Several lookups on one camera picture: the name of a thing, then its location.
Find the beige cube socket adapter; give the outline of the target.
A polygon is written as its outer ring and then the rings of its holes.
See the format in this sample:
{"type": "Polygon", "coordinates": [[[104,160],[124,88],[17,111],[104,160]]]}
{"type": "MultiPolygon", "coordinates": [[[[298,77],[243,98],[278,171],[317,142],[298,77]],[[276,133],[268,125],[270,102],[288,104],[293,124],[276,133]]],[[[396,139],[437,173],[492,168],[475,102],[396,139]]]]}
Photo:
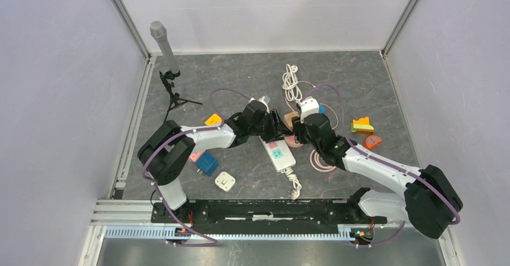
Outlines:
{"type": "Polygon", "coordinates": [[[299,119],[300,115],[298,114],[298,112],[296,111],[293,111],[291,113],[287,113],[284,115],[283,117],[283,121],[284,121],[284,124],[290,129],[290,130],[293,130],[293,119],[294,118],[298,118],[299,119]]]}

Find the white power strip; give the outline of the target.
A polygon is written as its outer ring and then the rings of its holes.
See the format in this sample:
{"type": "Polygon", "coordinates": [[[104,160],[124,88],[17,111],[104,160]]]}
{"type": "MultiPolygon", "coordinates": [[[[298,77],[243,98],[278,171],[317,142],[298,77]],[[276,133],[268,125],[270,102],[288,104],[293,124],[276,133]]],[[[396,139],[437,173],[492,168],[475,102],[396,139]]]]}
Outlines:
{"type": "Polygon", "coordinates": [[[296,160],[284,140],[265,142],[260,138],[260,141],[276,172],[283,173],[287,168],[295,166],[296,160]]]}

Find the yellow cube socket adapter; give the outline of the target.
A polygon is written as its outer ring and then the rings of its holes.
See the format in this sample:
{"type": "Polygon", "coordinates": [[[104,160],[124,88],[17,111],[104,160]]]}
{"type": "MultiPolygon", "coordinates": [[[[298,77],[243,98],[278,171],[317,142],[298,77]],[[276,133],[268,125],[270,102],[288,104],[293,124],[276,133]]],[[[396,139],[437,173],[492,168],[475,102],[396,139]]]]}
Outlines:
{"type": "Polygon", "coordinates": [[[215,126],[219,125],[222,122],[222,118],[218,114],[212,114],[205,122],[204,124],[207,126],[215,126]]]}

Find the white plug adapter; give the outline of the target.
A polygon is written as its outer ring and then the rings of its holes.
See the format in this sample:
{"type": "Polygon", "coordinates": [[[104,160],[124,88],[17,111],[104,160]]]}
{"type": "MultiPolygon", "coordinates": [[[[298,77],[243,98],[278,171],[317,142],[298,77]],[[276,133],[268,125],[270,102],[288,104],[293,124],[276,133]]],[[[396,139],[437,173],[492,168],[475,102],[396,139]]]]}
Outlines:
{"type": "Polygon", "coordinates": [[[235,185],[236,179],[227,172],[221,172],[215,178],[215,185],[225,192],[229,192],[235,185]]]}

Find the blue cube socket adapter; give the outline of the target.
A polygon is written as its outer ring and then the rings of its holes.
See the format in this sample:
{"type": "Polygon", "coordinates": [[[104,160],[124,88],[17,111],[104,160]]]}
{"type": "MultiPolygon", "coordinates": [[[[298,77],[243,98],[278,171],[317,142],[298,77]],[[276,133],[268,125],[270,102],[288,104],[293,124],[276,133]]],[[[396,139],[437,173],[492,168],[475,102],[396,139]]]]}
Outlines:
{"type": "Polygon", "coordinates": [[[212,176],[214,171],[218,168],[219,163],[217,159],[208,152],[203,152],[195,161],[195,165],[206,176],[212,176]]]}

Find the pink cube socket adapter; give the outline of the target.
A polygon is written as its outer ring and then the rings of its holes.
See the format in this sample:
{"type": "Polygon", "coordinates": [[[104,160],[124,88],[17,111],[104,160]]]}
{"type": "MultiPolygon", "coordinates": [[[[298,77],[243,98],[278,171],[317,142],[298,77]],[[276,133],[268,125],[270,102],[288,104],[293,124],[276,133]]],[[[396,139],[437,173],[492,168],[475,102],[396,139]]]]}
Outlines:
{"type": "Polygon", "coordinates": [[[191,162],[196,163],[197,160],[202,156],[202,154],[204,154],[204,150],[201,150],[201,151],[198,151],[198,152],[194,152],[194,153],[190,154],[188,159],[191,162]]]}

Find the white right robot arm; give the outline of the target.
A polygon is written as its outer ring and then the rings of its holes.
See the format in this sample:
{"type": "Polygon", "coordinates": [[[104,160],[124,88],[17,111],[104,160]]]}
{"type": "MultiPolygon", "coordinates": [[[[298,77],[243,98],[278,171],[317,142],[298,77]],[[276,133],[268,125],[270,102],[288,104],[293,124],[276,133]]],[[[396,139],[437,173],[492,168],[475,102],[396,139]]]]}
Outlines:
{"type": "Polygon", "coordinates": [[[433,239],[460,223],[463,202],[439,167],[422,169],[375,154],[336,134],[322,113],[294,117],[292,124],[296,141],[312,145],[327,165],[365,176],[391,191],[358,190],[347,207],[352,221],[362,223],[370,216],[402,220],[433,239]]]}

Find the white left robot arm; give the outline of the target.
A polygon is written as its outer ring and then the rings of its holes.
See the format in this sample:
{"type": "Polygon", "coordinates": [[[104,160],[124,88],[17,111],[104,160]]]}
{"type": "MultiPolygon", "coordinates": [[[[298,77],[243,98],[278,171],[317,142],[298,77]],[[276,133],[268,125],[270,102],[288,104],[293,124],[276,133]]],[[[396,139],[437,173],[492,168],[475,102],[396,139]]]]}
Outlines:
{"type": "Polygon", "coordinates": [[[277,110],[269,110],[262,101],[251,100],[242,111],[217,125],[189,127],[174,120],[165,121],[140,147],[137,158],[143,165],[143,177],[161,195],[167,216],[182,222],[188,217],[189,206],[179,176],[191,154],[234,148],[250,137],[269,143],[290,135],[292,131],[277,110]]]}

